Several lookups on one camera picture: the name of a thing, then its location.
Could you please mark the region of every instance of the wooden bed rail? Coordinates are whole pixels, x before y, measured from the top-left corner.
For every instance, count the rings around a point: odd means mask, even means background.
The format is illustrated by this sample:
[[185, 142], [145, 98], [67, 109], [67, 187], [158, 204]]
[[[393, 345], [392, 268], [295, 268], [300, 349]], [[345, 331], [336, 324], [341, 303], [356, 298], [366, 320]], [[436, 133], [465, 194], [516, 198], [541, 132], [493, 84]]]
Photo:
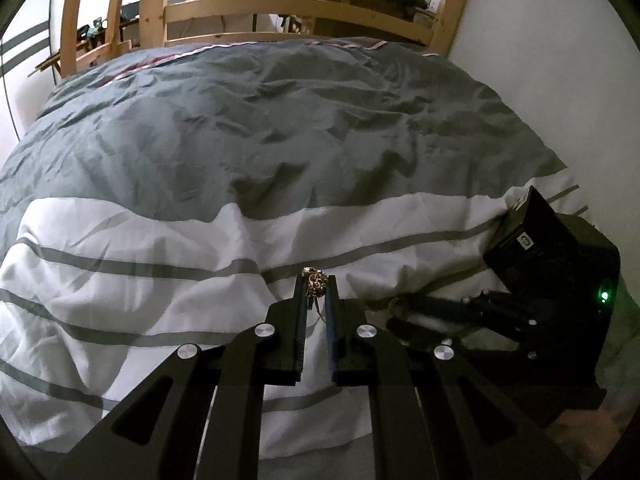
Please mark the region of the wooden bed rail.
[[[326, 0], [193, 0], [169, 4], [168, 0], [140, 0], [140, 47], [175, 44], [239, 41], [281, 41], [291, 38], [317, 38], [308, 34], [286, 32], [228, 32], [167, 40], [167, 25], [191, 18], [231, 14], [281, 14], [302, 18], [324, 18], [375, 28], [428, 46], [432, 52], [446, 55], [453, 43], [466, 0], [442, 0], [433, 25], [419, 25], [364, 7]], [[129, 42], [120, 42], [122, 0], [110, 0], [104, 45], [77, 57], [76, 37], [80, 0], [65, 0], [60, 39], [62, 77], [76, 73], [92, 61], [113, 59], [131, 50]]]

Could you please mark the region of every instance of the silver screw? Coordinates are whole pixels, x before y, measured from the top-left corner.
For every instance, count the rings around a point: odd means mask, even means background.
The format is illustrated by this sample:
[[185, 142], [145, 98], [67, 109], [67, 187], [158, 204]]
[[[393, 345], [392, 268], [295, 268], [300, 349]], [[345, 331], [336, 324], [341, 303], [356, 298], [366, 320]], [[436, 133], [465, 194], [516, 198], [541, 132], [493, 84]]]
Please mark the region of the silver screw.
[[178, 348], [178, 357], [180, 359], [191, 359], [198, 353], [198, 347], [194, 344], [188, 343]]
[[438, 345], [433, 349], [433, 355], [435, 355], [441, 361], [448, 361], [449, 359], [453, 359], [453, 355], [455, 352], [453, 348], [447, 345]]
[[360, 337], [369, 338], [375, 337], [375, 335], [378, 333], [378, 330], [373, 325], [360, 325], [357, 328], [356, 333]]
[[262, 323], [255, 327], [254, 332], [258, 337], [270, 337], [276, 333], [276, 327], [269, 323]]

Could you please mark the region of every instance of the bed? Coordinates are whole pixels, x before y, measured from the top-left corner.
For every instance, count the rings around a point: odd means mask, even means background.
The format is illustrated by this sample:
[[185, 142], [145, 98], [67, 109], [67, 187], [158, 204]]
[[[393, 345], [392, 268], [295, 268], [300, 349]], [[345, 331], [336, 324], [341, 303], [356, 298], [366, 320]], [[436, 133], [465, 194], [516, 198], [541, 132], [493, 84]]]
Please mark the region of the bed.
[[[78, 73], [74, 53], [0, 176], [0, 415], [46, 476], [177, 346], [262, 322], [305, 266], [365, 304], [474, 296], [504, 290], [482, 252], [529, 186], [588, 218], [558, 157], [425, 45], [162, 30]], [[620, 289], [598, 368], [617, 431], [640, 341]], [[309, 314], [302, 382], [265, 390], [261, 479], [374, 477], [367, 391], [332, 385], [325, 332]]]

